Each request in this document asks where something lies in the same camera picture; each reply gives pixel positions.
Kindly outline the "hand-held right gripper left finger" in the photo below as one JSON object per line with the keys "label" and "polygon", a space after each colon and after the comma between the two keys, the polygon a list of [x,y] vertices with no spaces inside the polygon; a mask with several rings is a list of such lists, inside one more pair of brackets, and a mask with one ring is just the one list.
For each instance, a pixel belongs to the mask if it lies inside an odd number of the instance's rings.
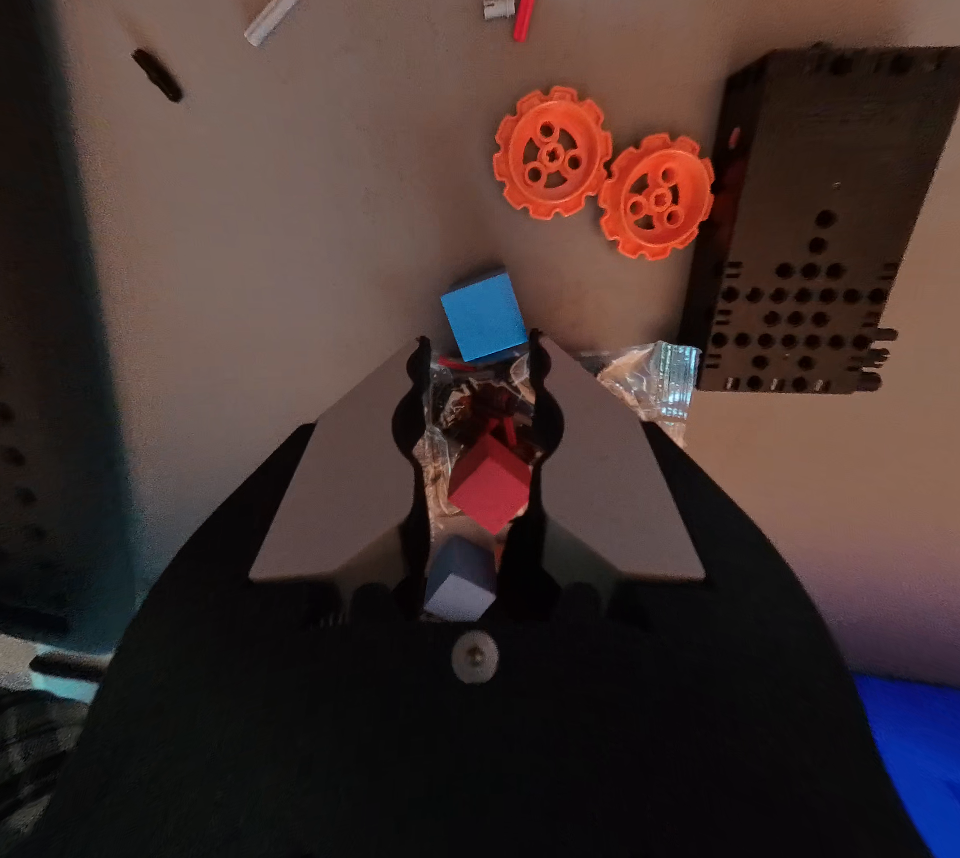
{"label": "hand-held right gripper left finger", "polygon": [[414,509],[411,444],[398,414],[421,420],[430,342],[401,348],[322,412],[248,572],[251,580],[402,580],[402,525]]}

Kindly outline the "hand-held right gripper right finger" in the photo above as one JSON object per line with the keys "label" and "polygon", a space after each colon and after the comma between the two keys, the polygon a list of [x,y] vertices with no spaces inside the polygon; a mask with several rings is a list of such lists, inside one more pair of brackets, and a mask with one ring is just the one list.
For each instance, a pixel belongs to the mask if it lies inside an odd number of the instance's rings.
{"label": "hand-held right gripper right finger", "polygon": [[537,468],[531,555],[551,580],[703,580],[638,416],[546,334],[530,335],[536,408],[558,418]]}

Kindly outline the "red foam cube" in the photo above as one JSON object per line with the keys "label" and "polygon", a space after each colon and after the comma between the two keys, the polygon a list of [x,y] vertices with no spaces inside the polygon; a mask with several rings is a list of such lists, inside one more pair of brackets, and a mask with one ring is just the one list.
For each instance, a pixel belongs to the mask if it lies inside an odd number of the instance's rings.
{"label": "red foam cube", "polygon": [[485,432],[456,459],[447,498],[495,536],[527,506],[531,482],[529,464],[491,432]]}

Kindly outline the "small clear bag of parts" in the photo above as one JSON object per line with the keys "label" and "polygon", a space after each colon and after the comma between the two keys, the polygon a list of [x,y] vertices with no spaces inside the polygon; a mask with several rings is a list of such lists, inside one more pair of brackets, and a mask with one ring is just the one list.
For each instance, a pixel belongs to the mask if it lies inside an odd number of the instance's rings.
{"label": "small clear bag of parts", "polygon": [[[641,420],[658,425],[685,447],[697,349],[659,340],[574,358]],[[424,473],[431,540],[438,544],[474,528],[474,521],[450,500],[449,489],[458,459],[483,433],[492,432],[530,467],[545,454],[543,438],[533,427],[536,393],[527,347],[492,363],[432,353],[423,404],[425,431],[414,456]]]}

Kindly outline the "orange gear wheel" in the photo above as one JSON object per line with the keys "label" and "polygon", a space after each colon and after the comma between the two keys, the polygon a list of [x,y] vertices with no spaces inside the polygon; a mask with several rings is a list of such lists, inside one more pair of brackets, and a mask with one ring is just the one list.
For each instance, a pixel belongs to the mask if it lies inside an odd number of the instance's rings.
{"label": "orange gear wheel", "polygon": [[563,85],[519,99],[495,141],[491,164],[504,198],[540,221],[570,217],[598,197],[614,151],[599,105]]}

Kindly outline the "dark perforated panel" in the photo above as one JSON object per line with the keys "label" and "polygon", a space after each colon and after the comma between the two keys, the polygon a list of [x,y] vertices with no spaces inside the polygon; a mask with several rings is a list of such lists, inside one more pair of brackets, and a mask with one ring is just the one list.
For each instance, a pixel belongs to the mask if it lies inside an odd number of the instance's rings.
{"label": "dark perforated panel", "polygon": [[130,487],[53,0],[1,0],[2,633],[103,655]]}

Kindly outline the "black perforated control box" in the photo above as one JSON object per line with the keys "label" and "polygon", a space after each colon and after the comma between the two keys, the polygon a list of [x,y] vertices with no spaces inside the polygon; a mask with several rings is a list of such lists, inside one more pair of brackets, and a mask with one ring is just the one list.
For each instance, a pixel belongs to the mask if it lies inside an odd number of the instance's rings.
{"label": "black perforated control box", "polygon": [[726,80],[677,337],[698,391],[880,389],[883,314],[958,101],[947,46],[776,49]]}

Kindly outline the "black connector block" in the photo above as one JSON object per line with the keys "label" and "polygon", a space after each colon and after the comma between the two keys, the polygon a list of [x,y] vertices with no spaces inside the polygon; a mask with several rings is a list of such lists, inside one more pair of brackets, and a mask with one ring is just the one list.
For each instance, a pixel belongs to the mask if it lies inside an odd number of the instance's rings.
{"label": "black connector block", "polygon": [[179,104],[185,92],[173,72],[150,50],[136,48],[131,54],[133,62],[145,74],[149,82],[171,103]]}

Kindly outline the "grey axle rod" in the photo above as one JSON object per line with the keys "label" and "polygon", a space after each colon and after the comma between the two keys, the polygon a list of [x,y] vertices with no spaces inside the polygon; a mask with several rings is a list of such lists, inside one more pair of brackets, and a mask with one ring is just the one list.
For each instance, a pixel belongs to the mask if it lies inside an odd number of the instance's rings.
{"label": "grey axle rod", "polygon": [[246,42],[261,47],[301,0],[269,0],[251,19],[244,31]]}

